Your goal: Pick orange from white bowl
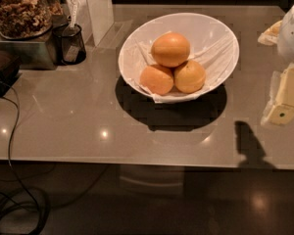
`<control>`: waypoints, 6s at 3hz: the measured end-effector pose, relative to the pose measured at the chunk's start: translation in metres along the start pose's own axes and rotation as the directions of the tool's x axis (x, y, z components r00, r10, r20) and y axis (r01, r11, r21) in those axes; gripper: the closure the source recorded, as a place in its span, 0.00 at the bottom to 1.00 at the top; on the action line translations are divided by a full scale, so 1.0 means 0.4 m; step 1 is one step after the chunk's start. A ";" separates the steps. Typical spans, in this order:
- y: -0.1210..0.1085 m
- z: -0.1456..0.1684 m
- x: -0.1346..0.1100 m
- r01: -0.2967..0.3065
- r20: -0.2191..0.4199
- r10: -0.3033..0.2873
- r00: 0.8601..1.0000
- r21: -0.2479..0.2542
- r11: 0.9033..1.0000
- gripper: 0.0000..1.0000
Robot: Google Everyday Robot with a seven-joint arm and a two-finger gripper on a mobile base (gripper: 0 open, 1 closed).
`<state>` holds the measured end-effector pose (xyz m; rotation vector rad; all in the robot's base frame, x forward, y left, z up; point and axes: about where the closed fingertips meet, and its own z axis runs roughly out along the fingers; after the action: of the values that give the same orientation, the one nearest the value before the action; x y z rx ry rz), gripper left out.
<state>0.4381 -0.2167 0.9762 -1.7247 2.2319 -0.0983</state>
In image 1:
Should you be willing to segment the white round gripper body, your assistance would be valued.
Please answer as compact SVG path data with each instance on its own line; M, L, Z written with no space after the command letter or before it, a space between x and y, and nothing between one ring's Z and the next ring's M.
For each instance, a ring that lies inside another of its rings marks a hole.
M277 51L287 63L294 63L294 5L282 20L277 39Z

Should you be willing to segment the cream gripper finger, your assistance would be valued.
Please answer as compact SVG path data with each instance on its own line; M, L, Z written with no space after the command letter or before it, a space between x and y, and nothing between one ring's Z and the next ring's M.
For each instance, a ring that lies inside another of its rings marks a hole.
M270 80L269 101L262 125L286 125L294 118L294 63L283 72L275 71Z
M258 38L258 42L263 45L272 46L277 44L277 38L279 35L279 30L281 26L281 21L278 21L267 28Z

